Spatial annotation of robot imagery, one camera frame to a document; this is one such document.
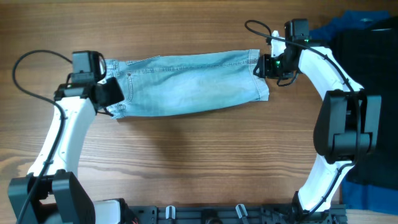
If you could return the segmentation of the light blue denim shorts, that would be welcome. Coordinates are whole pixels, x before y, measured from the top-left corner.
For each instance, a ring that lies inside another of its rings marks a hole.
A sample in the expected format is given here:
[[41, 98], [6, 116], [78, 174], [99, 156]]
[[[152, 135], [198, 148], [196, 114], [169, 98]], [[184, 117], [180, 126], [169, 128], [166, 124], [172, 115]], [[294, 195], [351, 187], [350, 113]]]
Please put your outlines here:
[[124, 100], [107, 107], [114, 119], [173, 116], [267, 101], [269, 87], [253, 74], [258, 49], [106, 61]]

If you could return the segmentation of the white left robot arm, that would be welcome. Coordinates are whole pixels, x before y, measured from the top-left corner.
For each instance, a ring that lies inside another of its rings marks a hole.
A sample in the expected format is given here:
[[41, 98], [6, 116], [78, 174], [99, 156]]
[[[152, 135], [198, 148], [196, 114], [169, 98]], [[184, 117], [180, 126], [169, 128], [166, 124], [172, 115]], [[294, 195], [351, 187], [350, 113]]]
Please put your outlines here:
[[52, 124], [25, 177], [13, 178], [8, 197], [18, 223], [123, 223], [120, 199], [93, 202], [77, 179], [86, 133], [97, 112], [124, 100], [115, 78], [106, 78], [101, 53], [79, 51], [73, 71], [53, 99]]

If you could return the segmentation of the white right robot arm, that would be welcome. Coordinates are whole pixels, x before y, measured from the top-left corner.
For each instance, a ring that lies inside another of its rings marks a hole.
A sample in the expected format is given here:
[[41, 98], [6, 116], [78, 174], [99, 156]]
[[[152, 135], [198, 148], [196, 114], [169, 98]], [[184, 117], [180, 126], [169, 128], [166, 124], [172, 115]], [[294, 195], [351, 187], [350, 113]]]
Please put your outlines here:
[[317, 156], [294, 196], [292, 216], [306, 220], [330, 209], [345, 175], [375, 150], [381, 96], [367, 94], [338, 64], [331, 49], [310, 37], [306, 19], [292, 19], [284, 29], [284, 37], [277, 32], [256, 33], [266, 39], [271, 53], [258, 60], [253, 73], [275, 79], [279, 87], [304, 74], [322, 99], [313, 131]]

